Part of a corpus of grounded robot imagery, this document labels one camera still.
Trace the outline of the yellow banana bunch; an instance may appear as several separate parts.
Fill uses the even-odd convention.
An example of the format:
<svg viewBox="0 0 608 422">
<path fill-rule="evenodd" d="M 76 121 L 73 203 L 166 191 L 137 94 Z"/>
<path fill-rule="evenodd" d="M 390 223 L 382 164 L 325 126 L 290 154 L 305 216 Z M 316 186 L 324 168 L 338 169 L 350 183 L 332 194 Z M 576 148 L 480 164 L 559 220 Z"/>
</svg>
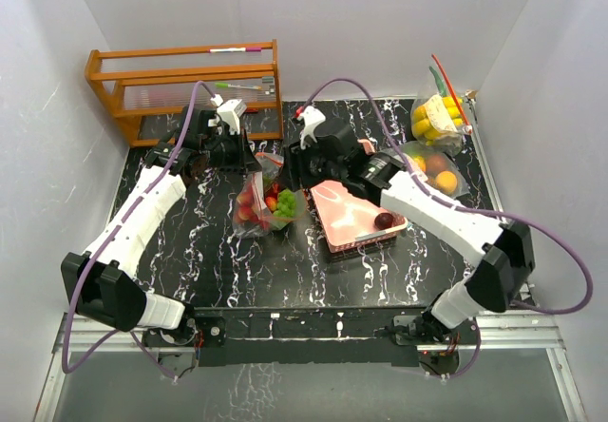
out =
<svg viewBox="0 0 608 422">
<path fill-rule="evenodd" d="M 461 97 L 442 97 L 434 94 L 417 105 L 411 112 L 413 137 L 427 146 L 458 145 L 468 131 L 463 114 L 458 106 Z"/>
</svg>

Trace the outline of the green grape bunch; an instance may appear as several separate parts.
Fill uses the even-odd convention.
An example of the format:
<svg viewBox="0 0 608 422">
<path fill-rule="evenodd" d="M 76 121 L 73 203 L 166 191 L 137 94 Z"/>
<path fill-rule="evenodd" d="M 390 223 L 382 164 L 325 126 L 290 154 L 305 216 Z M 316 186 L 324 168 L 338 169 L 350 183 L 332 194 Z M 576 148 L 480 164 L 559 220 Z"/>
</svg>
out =
<svg viewBox="0 0 608 422">
<path fill-rule="evenodd" d="M 284 189 L 277 194 L 276 209 L 274 215 L 280 218 L 293 218 L 295 216 L 296 199 L 295 193 Z"/>
</svg>

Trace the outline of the blue zipper clear bag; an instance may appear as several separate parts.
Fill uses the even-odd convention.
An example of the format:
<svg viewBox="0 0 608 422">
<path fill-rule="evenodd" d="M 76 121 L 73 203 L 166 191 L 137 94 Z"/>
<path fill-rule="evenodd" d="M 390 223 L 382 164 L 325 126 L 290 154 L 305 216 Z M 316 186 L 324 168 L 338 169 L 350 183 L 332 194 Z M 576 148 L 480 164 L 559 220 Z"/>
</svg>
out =
<svg viewBox="0 0 608 422">
<path fill-rule="evenodd" d="M 470 192 L 469 185 L 457 165 L 445 153 L 418 141 L 410 141 L 400 146 L 412 167 L 421 172 L 421 179 L 452 199 Z"/>
</svg>

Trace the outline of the red apple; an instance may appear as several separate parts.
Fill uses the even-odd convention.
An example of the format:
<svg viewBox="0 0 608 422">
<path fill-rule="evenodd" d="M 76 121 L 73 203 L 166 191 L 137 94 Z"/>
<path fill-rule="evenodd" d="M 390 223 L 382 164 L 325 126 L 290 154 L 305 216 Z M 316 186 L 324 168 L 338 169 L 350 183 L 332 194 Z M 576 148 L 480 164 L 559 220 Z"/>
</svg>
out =
<svg viewBox="0 0 608 422">
<path fill-rule="evenodd" d="M 448 158 L 443 153 L 432 154 L 425 157 L 426 173 L 429 176 L 448 170 Z"/>
</svg>

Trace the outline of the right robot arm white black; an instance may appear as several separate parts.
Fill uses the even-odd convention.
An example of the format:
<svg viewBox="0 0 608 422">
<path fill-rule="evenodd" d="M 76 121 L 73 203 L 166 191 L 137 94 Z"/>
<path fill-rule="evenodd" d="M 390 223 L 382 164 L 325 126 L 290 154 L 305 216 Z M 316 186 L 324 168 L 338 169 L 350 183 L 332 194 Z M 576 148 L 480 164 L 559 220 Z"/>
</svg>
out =
<svg viewBox="0 0 608 422">
<path fill-rule="evenodd" d="M 405 217 L 457 251 L 472 273 L 438 295 L 408 335 L 443 343 L 480 312 L 503 313 L 535 267 L 531 231 L 464 206 L 419 180 L 410 163 L 368 152 L 347 123 L 316 111 L 295 118 L 299 138 L 284 150 L 279 178 L 291 190 L 341 182 L 355 197 Z"/>
</svg>

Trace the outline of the yellow orange fruit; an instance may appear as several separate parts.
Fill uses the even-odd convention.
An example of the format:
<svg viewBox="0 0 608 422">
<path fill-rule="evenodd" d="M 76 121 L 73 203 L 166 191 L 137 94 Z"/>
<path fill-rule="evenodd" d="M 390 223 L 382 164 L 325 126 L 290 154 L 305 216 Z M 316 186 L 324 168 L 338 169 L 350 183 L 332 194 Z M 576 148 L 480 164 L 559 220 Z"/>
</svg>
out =
<svg viewBox="0 0 608 422">
<path fill-rule="evenodd" d="M 458 177 L 451 171 L 445 170 L 435 177 L 437 188 L 446 195 L 453 195 L 459 187 Z"/>
</svg>

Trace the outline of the green chili pepper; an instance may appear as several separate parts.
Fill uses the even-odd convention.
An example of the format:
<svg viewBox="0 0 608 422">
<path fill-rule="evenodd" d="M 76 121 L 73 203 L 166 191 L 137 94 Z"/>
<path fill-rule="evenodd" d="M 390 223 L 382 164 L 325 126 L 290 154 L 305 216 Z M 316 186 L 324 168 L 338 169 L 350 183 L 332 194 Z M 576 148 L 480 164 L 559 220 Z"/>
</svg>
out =
<svg viewBox="0 0 608 422">
<path fill-rule="evenodd" d="M 447 89 L 447 85 L 445 83 L 445 80 L 443 78 L 443 76 L 438 72 L 438 70 L 432 66 L 429 66 L 429 71 L 433 77 L 434 83 L 436 85 L 436 89 L 437 92 L 442 96 L 442 97 L 448 97 L 450 95 L 448 89 Z"/>
</svg>

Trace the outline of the strawberry bunch with leaves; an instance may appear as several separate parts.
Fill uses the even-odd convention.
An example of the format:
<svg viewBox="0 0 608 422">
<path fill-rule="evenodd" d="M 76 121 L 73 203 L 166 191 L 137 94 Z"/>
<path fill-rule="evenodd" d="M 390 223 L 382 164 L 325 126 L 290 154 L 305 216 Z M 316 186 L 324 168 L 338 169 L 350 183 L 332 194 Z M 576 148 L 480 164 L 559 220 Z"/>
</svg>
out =
<svg viewBox="0 0 608 422">
<path fill-rule="evenodd" d="M 269 231 L 271 224 L 261 218 L 262 208 L 265 206 L 271 214 L 274 214 L 277 194 L 276 184 L 273 184 L 269 191 L 263 196 L 263 203 L 259 206 L 254 193 L 254 186 L 250 183 L 247 184 L 237 196 L 236 213 L 234 215 L 236 225 L 258 225 L 264 231 Z"/>
</svg>

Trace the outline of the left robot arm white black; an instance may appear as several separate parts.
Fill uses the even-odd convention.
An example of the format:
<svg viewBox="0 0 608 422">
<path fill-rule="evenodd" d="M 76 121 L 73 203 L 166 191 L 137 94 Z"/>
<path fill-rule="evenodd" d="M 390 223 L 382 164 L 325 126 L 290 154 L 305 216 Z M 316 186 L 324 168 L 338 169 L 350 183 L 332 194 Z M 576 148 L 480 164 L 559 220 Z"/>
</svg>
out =
<svg viewBox="0 0 608 422">
<path fill-rule="evenodd" d="M 122 332 L 162 329 L 177 345 L 190 342 L 196 321 L 183 302 L 137 283 L 139 262 L 173 205 L 208 168 L 246 173 L 260 168 L 240 125 L 241 100 L 217 109 L 185 108 L 180 126 L 150 149 L 121 209 L 82 254 L 69 253 L 61 274 L 72 313 Z"/>
</svg>

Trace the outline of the dark red plum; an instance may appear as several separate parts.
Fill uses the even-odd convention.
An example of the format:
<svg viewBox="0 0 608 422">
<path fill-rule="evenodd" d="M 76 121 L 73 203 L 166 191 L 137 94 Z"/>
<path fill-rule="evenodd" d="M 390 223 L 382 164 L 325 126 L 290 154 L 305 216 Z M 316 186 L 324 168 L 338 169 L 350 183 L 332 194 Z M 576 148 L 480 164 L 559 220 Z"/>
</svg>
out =
<svg viewBox="0 0 608 422">
<path fill-rule="evenodd" d="M 389 212 L 378 214 L 374 219 L 374 226 L 377 230 L 390 229 L 394 224 L 394 216 Z"/>
</svg>

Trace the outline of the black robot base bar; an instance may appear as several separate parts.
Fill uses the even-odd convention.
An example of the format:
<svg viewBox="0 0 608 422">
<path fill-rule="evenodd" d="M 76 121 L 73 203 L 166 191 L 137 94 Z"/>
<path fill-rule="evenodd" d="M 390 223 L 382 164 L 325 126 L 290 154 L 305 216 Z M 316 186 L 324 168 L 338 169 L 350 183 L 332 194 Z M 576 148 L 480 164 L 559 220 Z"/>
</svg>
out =
<svg viewBox="0 0 608 422">
<path fill-rule="evenodd" d="M 144 343 L 190 352 L 199 367 L 250 363 L 382 363 L 418 367 L 423 355 L 446 360 L 476 347 L 479 333 L 467 320 L 446 331 L 421 309 L 404 307 L 197 308 L 181 332 L 152 330 Z"/>
</svg>

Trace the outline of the red zipper clear bag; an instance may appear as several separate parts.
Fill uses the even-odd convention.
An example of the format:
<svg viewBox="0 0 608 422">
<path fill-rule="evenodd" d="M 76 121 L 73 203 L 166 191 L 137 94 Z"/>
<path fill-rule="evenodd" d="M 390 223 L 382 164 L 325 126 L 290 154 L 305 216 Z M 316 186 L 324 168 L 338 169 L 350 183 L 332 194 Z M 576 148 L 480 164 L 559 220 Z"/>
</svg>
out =
<svg viewBox="0 0 608 422">
<path fill-rule="evenodd" d="M 456 92 L 435 54 L 430 56 L 410 110 L 410 131 L 425 147 L 450 157 L 462 151 L 466 137 L 472 134 L 464 97 Z"/>
<path fill-rule="evenodd" d="M 237 195 L 233 230 L 238 238 L 259 238 L 298 221 L 308 203 L 302 191 L 285 187 L 278 179 L 283 158 L 258 152 L 260 169 L 248 175 Z"/>
</svg>

